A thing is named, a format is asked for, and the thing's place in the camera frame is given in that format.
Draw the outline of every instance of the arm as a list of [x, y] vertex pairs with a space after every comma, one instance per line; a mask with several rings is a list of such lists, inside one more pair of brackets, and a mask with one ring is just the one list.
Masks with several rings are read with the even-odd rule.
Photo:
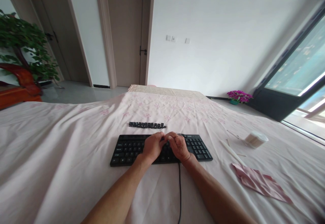
[[104, 194], [82, 224], [124, 223], [140, 180], [166, 143], [166, 140], [161, 140], [163, 137], [164, 133], [160, 132], [146, 139], [143, 153], [138, 155], [133, 165]]
[[183, 166], [193, 178], [204, 204], [216, 223], [247, 223], [256, 224], [222, 185], [211, 176], [189, 153], [184, 137], [174, 132], [166, 134], [174, 155], [182, 162]]

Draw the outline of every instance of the door handle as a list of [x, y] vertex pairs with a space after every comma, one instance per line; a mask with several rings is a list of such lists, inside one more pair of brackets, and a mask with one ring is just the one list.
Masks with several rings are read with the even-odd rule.
[[141, 46], [140, 46], [140, 55], [141, 55], [141, 51], [144, 51], [145, 55], [147, 55], [147, 49], [141, 49]]
[[45, 33], [45, 36], [47, 36], [47, 38], [48, 38], [50, 41], [52, 41], [52, 40], [53, 40], [52, 37], [54, 37], [52, 34], [49, 34], [49, 33]]

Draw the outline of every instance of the red wooden furniture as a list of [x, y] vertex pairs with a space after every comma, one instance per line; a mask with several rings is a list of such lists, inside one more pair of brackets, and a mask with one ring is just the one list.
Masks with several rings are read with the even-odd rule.
[[36, 86], [29, 71], [14, 64], [0, 63], [0, 68], [13, 73], [20, 86], [0, 81], [0, 109], [25, 101], [42, 101], [41, 89]]

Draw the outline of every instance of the green leaves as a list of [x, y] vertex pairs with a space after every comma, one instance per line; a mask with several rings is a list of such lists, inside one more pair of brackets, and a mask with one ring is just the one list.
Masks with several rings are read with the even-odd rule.
[[[15, 17], [16, 13], [5, 14], [0, 9], [0, 47], [1, 48], [22, 48], [30, 53], [35, 62], [29, 62], [30, 70], [36, 81], [45, 79], [59, 80], [56, 67], [58, 65], [51, 60], [45, 44], [46, 36], [38, 26], [30, 24]], [[19, 60], [10, 55], [0, 55], [4, 62], [21, 65]]]

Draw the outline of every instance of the black keyboard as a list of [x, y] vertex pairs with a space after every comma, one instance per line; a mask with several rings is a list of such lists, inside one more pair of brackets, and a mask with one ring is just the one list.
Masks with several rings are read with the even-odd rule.
[[[110, 166], [130, 166], [138, 154], [143, 152], [145, 140], [151, 135], [120, 135], [113, 153]], [[200, 135], [182, 135], [185, 138], [189, 152], [193, 153], [198, 161], [213, 160], [210, 152], [203, 143]], [[153, 164], [177, 163], [179, 160], [167, 142]]]

